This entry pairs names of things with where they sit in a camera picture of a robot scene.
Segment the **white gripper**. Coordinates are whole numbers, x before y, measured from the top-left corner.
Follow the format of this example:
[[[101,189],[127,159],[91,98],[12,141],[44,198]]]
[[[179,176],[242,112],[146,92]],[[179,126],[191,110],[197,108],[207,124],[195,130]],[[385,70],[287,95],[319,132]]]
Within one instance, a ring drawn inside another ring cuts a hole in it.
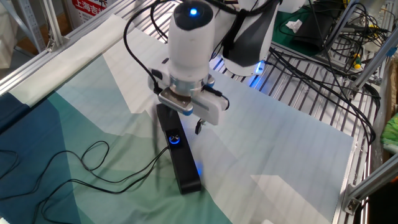
[[[188,80],[188,73],[176,77],[169,72],[170,62],[151,67],[149,70],[155,80],[148,80],[148,85],[154,89],[157,83],[160,90],[155,94],[159,101],[169,108],[190,116],[196,115],[200,119],[195,126],[195,134],[199,135],[205,121],[218,125],[228,109],[228,100],[223,94],[213,88],[215,78],[211,74],[203,78],[195,77]]]

